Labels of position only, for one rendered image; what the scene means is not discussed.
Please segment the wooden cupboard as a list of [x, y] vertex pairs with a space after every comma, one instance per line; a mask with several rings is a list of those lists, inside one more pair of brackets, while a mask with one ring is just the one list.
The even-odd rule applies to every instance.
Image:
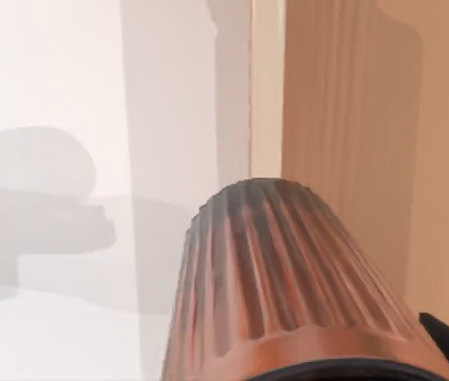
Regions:
[[251, 173], [310, 186], [449, 324], [449, 0], [251, 0]]

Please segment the ribbed terracotta plant pot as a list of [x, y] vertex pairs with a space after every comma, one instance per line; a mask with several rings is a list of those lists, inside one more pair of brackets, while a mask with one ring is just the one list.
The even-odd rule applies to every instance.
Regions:
[[161, 381], [449, 381], [449, 363], [317, 194], [248, 179], [186, 232]]

